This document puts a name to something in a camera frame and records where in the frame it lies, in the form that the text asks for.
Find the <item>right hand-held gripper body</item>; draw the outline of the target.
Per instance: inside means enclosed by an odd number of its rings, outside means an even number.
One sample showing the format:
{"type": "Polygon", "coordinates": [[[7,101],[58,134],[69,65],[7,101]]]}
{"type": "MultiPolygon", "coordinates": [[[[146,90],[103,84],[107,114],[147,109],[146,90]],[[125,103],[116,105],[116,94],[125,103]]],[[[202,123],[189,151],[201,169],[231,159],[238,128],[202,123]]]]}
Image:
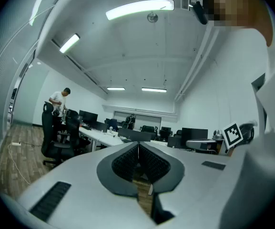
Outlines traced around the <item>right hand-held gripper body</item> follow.
{"type": "Polygon", "coordinates": [[[218,143],[218,154],[230,155],[236,147],[249,144],[254,138],[254,127],[255,121],[241,125],[233,122],[222,130],[215,130],[213,140],[218,143]]]}

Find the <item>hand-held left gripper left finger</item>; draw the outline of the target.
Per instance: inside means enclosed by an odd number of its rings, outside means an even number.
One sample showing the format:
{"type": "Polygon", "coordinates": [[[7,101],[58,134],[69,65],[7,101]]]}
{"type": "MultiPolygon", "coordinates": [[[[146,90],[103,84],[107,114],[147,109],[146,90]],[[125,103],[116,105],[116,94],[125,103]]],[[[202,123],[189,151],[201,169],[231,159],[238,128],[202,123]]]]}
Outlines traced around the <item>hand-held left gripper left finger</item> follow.
{"type": "Polygon", "coordinates": [[[136,198],[108,191],[97,177],[97,165],[106,156],[127,147],[111,146],[73,157],[33,182],[17,199],[30,210],[56,183],[71,185],[48,224],[60,229],[153,229],[156,224],[136,198]]]}

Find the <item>wide black monitor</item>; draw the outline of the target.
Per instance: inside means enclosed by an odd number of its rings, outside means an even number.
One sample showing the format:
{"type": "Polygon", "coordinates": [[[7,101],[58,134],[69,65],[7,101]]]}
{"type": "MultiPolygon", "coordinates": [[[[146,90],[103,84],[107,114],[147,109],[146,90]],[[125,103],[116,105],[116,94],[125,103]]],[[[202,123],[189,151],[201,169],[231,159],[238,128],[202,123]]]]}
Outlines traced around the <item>wide black monitor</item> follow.
{"type": "Polygon", "coordinates": [[[150,142],[152,135],[147,132],[139,132],[131,129],[119,128],[118,137],[125,143],[150,142]]]}

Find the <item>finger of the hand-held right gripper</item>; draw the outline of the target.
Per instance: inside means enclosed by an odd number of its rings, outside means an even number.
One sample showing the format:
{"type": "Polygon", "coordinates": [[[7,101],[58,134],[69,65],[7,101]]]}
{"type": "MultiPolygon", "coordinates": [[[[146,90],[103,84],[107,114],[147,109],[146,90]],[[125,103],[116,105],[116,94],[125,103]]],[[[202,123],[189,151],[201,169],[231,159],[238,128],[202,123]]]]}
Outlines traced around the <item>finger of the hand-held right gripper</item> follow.
{"type": "Polygon", "coordinates": [[[195,150],[209,150],[212,144],[216,144],[216,141],[212,139],[195,139],[186,141],[186,147],[195,150]]]}

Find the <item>white ceiling pipe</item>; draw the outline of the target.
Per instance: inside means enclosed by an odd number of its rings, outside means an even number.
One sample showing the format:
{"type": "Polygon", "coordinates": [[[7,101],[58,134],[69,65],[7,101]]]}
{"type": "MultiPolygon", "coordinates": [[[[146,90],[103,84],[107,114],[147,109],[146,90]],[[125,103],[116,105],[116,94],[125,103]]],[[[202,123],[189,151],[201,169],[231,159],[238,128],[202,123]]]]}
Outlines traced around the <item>white ceiling pipe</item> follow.
{"type": "Polygon", "coordinates": [[[182,83],[178,93],[175,95],[174,101],[177,102],[181,96],[188,89],[194,78],[199,73],[201,67],[205,63],[217,37],[219,35],[219,29],[216,29],[211,26],[207,26],[205,30],[204,37],[202,39],[198,53],[193,61],[191,68],[188,71],[188,74],[182,83]]]}

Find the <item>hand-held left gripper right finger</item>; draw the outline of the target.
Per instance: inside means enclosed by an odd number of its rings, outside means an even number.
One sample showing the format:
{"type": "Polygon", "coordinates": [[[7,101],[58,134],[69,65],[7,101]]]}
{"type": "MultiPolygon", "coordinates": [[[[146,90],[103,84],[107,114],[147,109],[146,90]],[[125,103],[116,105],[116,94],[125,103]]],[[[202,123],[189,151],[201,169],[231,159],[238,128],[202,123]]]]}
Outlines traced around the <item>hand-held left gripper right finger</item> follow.
{"type": "Polygon", "coordinates": [[[162,171],[153,183],[152,218],[139,229],[221,229],[245,154],[244,147],[219,156],[140,142],[140,160],[154,160],[162,171]]]}

